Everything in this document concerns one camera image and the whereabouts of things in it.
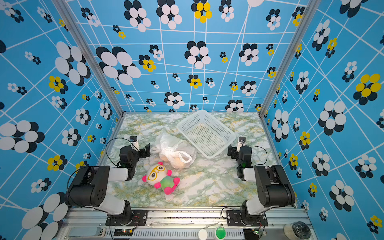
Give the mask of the translucent white plastic bag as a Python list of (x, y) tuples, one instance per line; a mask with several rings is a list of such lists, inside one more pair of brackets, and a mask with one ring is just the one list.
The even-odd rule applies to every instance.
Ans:
[(151, 151), (174, 169), (187, 169), (196, 160), (196, 149), (187, 141), (162, 132), (156, 137)]

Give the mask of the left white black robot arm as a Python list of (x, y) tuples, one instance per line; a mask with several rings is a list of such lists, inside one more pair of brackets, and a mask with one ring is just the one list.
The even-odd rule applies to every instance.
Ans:
[(131, 205), (107, 193), (108, 183), (132, 180), (140, 159), (151, 155), (151, 145), (135, 150), (125, 146), (120, 149), (117, 167), (85, 166), (78, 169), (71, 183), (67, 183), (66, 204), (70, 207), (93, 208), (104, 212), (110, 219), (130, 221), (133, 218)]

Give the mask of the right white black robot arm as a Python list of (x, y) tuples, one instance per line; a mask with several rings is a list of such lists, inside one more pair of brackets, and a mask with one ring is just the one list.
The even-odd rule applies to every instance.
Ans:
[(268, 210), (294, 206), (293, 187), (280, 165), (252, 165), (252, 146), (228, 147), (228, 156), (237, 162), (237, 176), (242, 181), (256, 184), (258, 195), (244, 201), (241, 214), (244, 218), (258, 217)]

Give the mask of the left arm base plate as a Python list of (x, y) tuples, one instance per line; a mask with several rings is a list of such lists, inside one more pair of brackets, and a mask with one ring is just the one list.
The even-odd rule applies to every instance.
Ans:
[(106, 226), (145, 226), (148, 218), (148, 210), (131, 210), (120, 215), (107, 215)]

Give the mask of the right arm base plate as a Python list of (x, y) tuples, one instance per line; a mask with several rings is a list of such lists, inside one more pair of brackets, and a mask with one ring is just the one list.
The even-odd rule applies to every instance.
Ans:
[(262, 228), (268, 226), (268, 220), (266, 214), (261, 215), (249, 215), (241, 210), (228, 210), (227, 225), (229, 227), (256, 227)]

